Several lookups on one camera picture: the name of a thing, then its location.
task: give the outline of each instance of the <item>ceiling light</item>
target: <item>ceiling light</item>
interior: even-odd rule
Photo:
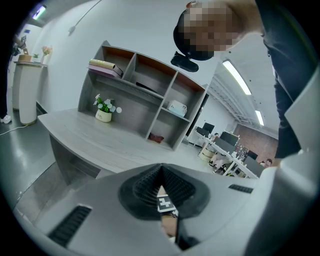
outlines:
[[[264,126],[265,124],[264,124],[264,121],[262,120],[261,112],[256,110],[255,113],[256,113],[256,116],[257,116],[258,119],[259,119],[260,125]]]
[[[44,13],[45,10],[46,10],[46,7],[45,7],[44,5],[42,5],[42,6],[35,12],[35,14],[32,16],[32,18],[33,18],[34,20],[37,20],[37,19],[40,17],[40,15]]]
[[[222,64],[225,66],[225,68],[231,73],[231,75],[234,77],[234,79],[238,82],[238,84],[241,86],[242,90],[246,95],[251,95],[251,91],[249,90],[246,82],[241,77],[239,72],[236,70],[234,65],[230,62],[230,60],[225,60],[222,62]]]

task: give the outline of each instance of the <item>brick wall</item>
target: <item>brick wall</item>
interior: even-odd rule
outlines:
[[[239,143],[258,155],[257,162],[266,162],[268,158],[272,160],[275,158],[277,139],[240,124],[236,126],[233,134],[240,135]]]

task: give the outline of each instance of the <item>pink book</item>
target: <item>pink book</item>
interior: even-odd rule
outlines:
[[[90,69],[91,71],[93,71],[99,75],[102,75],[102,76],[121,78],[121,76],[118,75],[115,71],[113,71],[112,69],[105,68],[105,67],[95,66],[95,65],[89,64],[88,69]]]

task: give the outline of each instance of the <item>bookshelf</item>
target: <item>bookshelf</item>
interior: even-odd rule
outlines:
[[[141,53],[110,46],[103,42],[93,59],[116,64],[123,71],[121,78],[88,70],[83,82],[78,111],[94,116],[95,96],[114,99],[122,108],[113,114],[106,126],[123,126],[138,133],[144,140],[149,134],[163,136],[159,146],[176,150],[194,119],[207,88],[173,67]],[[187,106],[185,117],[167,109],[176,100]]]

